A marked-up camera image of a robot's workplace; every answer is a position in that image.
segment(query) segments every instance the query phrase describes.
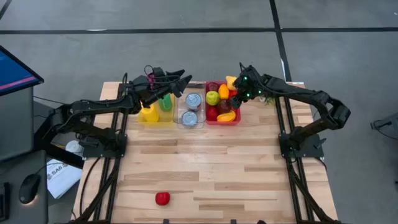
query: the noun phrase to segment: green apple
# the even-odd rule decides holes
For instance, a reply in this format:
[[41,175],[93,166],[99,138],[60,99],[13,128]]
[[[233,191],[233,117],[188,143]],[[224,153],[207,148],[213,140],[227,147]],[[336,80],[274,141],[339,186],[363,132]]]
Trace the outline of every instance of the green apple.
[[211,105],[217,105],[220,100],[220,95],[216,91],[208,91],[206,93],[206,102]]

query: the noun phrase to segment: yellow pepper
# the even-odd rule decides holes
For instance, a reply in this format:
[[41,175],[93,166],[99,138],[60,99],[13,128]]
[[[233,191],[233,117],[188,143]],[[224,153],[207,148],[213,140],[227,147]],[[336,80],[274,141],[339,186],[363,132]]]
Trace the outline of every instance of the yellow pepper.
[[237,79],[237,77],[225,77],[226,79],[226,86],[228,87],[229,90],[236,90],[235,86],[233,83]]
[[221,84],[218,88],[218,94],[220,95],[220,99],[227,100],[229,96],[229,90],[226,84]]
[[217,121],[233,121],[235,120],[235,117],[235,112],[231,110],[229,113],[218,115]]

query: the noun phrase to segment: tin can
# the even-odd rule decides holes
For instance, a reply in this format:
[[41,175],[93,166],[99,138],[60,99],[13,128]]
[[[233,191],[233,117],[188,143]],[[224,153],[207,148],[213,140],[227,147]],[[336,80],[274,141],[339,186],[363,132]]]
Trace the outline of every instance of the tin can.
[[192,111],[198,111],[201,105],[201,96],[198,93],[190,93],[185,98],[185,104]]
[[182,115],[182,124],[186,126],[195,126],[198,123],[198,116],[192,112],[187,111]]

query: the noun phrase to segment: wooden table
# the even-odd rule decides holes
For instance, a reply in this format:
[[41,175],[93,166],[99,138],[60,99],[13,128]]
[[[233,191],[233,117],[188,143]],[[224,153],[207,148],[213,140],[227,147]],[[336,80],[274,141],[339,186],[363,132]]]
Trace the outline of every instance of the wooden table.
[[[114,99],[118,82],[104,83],[101,100]],[[281,100],[286,130],[289,124]],[[312,122],[309,105],[291,100],[296,126]],[[241,107],[237,126],[202,129],[143,127],[130,115],[128,145],[121,160],[112,223],[295,223],[284,159],[280,155],[280,133],[274,105],[258,99]],[[96,117],[95,125],[110,127],[112,114]],[[85,162],[81,179],[95,159]],[[101,159],[90,175],[83,199],[86,208],[98,191],[103,168]],[[303,159],[308,188],[322,209],[337,218],[325,168],[315,159]],[[80,182],[74,212],[78,214]],[[160,207],[155,194],[171,193],[171,201]],[[301,193],[301,211],[306,218]],[[105,196],[101,218],[106,213]]]

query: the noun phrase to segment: computer mouse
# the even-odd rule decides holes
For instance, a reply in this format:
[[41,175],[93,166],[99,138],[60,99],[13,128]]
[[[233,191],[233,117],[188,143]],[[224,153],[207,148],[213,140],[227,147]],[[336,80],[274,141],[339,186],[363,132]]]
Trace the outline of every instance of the computer mouse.
[[25,177],[19,188],[19,201],[23,204],[27,204],[35,198],[37,189],[39,188],[40,175],[31,174]]

